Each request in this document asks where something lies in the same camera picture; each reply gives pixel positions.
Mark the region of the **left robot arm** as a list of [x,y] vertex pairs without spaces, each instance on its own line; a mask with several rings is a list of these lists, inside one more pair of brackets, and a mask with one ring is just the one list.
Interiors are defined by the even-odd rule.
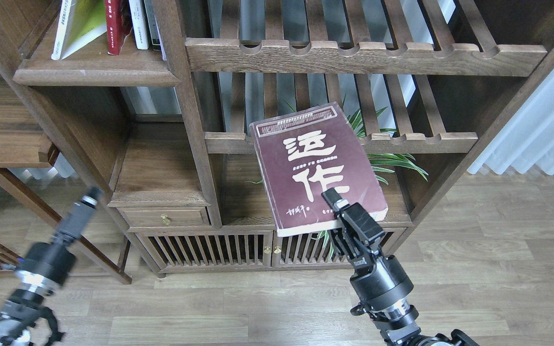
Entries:
[[81,238],[101,194],[101,189],[91,187],[58,223],[50,243],[34,243],[24,258],[18,259],[14,273],[20,285],[0,310],[0,346],[32,346],[29,328],[35,328],[40,318],[51,330],[47,346],[64,337],[53,311],[43,301],[64,285],[74,267],[76,257],[68,248]]

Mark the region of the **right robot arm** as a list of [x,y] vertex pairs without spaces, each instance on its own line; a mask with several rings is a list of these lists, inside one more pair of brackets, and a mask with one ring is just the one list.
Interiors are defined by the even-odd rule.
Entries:
[[466,333],[455,329],[450,336],[423,335],[416,324],[417,309],[407,302],[413,283],[393,255],[386,256],[380,246],[383,229],[359,204],[349,204],[334,188],[322,193],[341,221],[330,230],[337,254],[345,255],[354,267],[350,283],[360,302],[351,314],[367,313],[389,346],[474,346]]

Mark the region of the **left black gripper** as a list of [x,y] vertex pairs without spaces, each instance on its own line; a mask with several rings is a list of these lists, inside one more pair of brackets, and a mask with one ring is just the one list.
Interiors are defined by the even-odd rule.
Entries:
[[18,290],[51,296],[60,289],[74,267],[76,257],[66,246],[81,238],[84,228],[94,215],[102,190],[93,186],[75,202],[61,219],[53,235],[54,245],[34,243],[24,258],[18,259],[14,274],[20,279]]

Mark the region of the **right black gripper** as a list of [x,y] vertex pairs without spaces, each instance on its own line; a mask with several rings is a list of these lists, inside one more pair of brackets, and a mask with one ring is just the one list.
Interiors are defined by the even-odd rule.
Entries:
[[413,283],[395,256],[385,256],[385,232],[360,203],[349,204],[334,188],[321,193],[335,212],[341,227],[330,230],[336,254],[345,257],[354,273],[350,283],[360,299],[354,315],[407,315],[407,296]]

